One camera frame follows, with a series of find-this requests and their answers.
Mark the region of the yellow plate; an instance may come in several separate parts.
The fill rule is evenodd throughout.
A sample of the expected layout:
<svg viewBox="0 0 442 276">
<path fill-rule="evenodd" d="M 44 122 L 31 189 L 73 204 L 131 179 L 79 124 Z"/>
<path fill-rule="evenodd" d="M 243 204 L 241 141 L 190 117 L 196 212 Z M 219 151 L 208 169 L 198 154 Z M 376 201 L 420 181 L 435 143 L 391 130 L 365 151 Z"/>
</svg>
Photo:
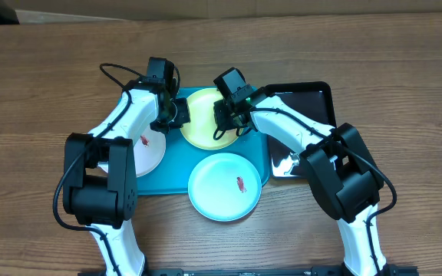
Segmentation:
<svg viewBox="0 0 442 276">
<path fill-rule="evenodd" d="M 180 131 L 189 143 L 202 150 L 220 150 L 238 139 L 235 130 L 227 130 L 219 140 L 213 139 L 217 128 L 214 103 L 222 98 L 216 88 L 204 88 L 188 96 L 190 122 L 185 123 Z"/>
</svg>

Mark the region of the light blue plate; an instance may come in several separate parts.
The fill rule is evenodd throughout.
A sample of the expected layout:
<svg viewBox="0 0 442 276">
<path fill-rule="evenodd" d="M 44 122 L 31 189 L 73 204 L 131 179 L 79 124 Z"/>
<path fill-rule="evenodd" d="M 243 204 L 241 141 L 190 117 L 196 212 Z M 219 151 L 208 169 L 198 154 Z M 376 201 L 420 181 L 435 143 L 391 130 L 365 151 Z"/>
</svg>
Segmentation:
<svg viewBox="0 0 442 276">
<path fill-rule="evenodd" d="M 201 215 L 217 222 L 247 216 L 262 194 L 254 165 L 234 153 L 216 153 L 201 160 L 190 174 L 190 201 Z"/>
</svg>

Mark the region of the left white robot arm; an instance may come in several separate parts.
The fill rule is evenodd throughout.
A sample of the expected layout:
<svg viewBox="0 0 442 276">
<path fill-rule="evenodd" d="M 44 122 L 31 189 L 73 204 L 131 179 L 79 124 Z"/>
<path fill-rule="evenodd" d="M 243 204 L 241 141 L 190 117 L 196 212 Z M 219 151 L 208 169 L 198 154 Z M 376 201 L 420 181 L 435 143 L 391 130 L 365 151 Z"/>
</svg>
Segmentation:
<svg viewBox="0 0 442 276">
<path fill-rule="evenodd" d="M 146 128 L 168 133 L 190 120 L 187 101 L 162 84 L 129 84 L 109 116 L 64 147 L 64 173 L 53 201 L 74 215 L 75 231 L 90 232 L 104 258 L 105 275 L 142 275 L 132 217 L 137 206 L 134 146 Z"/>
</svg>

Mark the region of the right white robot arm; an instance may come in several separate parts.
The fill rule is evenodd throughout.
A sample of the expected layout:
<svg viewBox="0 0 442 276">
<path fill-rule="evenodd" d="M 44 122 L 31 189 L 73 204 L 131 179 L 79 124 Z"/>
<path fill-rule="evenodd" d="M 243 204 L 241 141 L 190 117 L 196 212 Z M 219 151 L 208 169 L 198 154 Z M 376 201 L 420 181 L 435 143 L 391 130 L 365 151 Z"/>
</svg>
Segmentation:
<svg viewBox="0 0 442 276">
<path fill-rule="evenodd" d="M 248 128 L 274 137 L 298 154 L 312 195 L 338 223 L 346 274 L 383 275 L 387 261 L 379 245 L 376 216 L 385 177 L 359 132 L 350 124 L 319 123 L 287 106 L 280 94 L 317 91 L 324 82 L 270 84 L 258 89 L 218 85 L 215 103 L 219 139 L 227 130 Z"/>
</svg>

